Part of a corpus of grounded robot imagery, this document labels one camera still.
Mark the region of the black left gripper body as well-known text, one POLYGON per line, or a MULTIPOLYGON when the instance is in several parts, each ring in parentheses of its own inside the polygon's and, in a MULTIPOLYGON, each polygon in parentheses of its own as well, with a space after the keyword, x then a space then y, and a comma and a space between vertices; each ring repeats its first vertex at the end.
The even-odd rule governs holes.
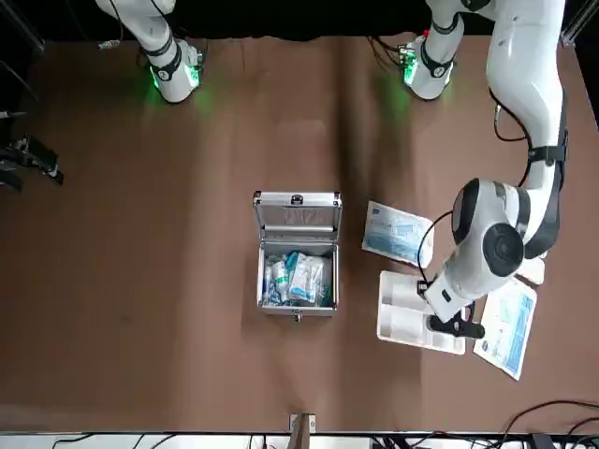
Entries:
POLYGON ((474 322, 475 304, 466 306, 462 311, 456 313, 447 323, 450 323, 450 332, 446 334, 457 334, 456 324, 460 321, 474 322))

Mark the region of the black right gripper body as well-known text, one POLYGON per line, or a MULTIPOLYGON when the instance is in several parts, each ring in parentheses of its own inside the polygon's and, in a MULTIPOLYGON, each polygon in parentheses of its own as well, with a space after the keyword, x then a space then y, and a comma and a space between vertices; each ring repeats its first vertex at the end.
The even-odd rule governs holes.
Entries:
POLYGON ((58 155, 40 140, 26 134, 13 144, 21 167, 37 168, 58 185, 64 184, 64 174, 58 166, 58 155))

